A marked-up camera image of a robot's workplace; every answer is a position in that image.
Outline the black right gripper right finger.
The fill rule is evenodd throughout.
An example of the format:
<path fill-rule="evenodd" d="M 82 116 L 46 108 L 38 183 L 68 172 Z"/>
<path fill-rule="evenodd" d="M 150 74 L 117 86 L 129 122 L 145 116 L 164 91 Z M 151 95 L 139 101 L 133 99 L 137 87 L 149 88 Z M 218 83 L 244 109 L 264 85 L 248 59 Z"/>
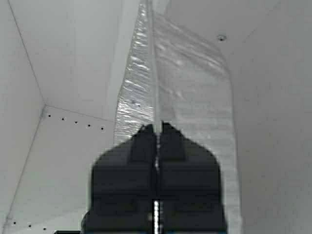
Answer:
<path fill-rule="evenodd" d="M 215 156 L 164 122 L 159 163 L 164 232 L 227 233 L 221 170 Z"/>

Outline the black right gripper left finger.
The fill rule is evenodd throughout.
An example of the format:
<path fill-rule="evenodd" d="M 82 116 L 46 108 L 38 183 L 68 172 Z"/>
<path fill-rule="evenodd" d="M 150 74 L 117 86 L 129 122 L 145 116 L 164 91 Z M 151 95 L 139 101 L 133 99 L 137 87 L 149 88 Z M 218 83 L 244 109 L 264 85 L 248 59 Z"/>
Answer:
<path fill-rule="evenodd" d="M 103 153 L 92 166 L 83 234 L 151 234 L 156 135 L 143 125 Z"/>

